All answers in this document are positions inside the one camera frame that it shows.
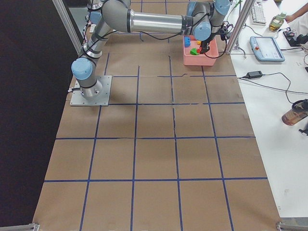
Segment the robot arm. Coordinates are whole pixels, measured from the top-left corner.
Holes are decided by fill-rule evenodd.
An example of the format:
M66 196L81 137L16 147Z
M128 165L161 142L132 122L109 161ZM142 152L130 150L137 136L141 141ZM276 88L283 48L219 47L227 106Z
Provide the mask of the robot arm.
M102 15L89 41L81 48L72 63L73 76L79 84L83 98L89 100L102 93L103 84L95 76L103 44L114 32L169 33L172 37L192 35L201 42L200 53L210 50L209 43L223 28L223 21L231 6L228 0L192 1L186 15L141 13L131 9L129 0L99 2Z

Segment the person hand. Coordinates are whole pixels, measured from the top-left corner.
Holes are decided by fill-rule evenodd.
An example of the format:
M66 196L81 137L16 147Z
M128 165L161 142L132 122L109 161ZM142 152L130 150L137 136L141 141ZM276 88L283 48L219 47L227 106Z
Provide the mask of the person hand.
M292 15L287 15L285 17L285 20L286 20L287 23L290 23L290 22L292 22L295 19L296 19L296 16L294 16L293 14Z

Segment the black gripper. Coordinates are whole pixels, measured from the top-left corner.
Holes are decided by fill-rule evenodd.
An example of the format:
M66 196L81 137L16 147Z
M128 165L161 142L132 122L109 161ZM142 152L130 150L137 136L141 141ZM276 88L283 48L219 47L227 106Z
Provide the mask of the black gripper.
M201 54L206 54L210 50L209 44L215 38L215 36L216 33L211 33L211 35L206 40L201 41Z

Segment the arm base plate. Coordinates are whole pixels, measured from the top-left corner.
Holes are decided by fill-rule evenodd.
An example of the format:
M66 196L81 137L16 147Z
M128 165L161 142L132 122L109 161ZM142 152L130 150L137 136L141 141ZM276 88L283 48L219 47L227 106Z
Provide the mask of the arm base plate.
M108 106L112 76L96 76L97 82L92 88L80 87L76 80L70 100L71 106Z

